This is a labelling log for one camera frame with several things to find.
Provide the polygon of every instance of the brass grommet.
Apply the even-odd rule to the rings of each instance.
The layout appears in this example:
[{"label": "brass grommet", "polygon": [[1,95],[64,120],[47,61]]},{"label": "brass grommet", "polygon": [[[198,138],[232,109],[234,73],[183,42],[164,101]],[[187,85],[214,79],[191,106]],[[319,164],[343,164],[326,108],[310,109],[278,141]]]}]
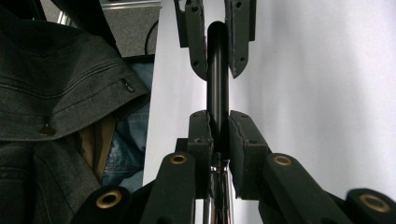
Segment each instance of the brass grommet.
[{"label": "brass grommet", "polygon": [[102,209],[111,208],[115,206],[117,203],[119,203],[121,201],[121,198],[122,198],[121,192],[119,192],[116,189],[113,189],[111,191],[102,194],[96,200],[96,206]]},{"label": "brass grommet", "polygon": [[390,206],[384,200],[372,195],[372,194],[362,194],[359,199],[367,207],[380,212],[387,213],[390,211]]},{"label": "brass grommet", "polygon": [[285,157],[285,156],[275,156],[274,157],[274,162],[276,162],[279,165],[290,165],[291,164],[291,159]]},{"label": "brass grommet", "polygon": [[187,157],[181,154],[176,154],[171,157],[171,162],[175,165],[180,165],[183,164],[184,162],[187,161]]}]

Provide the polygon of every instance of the black metal pole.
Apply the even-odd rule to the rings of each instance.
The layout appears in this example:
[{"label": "black metal pole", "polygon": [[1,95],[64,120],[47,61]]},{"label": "black metal pole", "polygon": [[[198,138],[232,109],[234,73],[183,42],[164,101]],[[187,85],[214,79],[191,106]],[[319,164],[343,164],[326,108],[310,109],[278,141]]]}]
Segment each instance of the black metal pole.
[{"label": "black metal pole", "polygon": [[207,112],[215,152],[228,157],[228,32],[221,21],[207,30]]},{"label": "black metal pole", "polygon": [[207,30],[207,112],[214,139],[211,181],[205,200],[205,224],[233,223],[230,204],[229,163],[229,105],[228,105],[228,31],[220,21]]}]

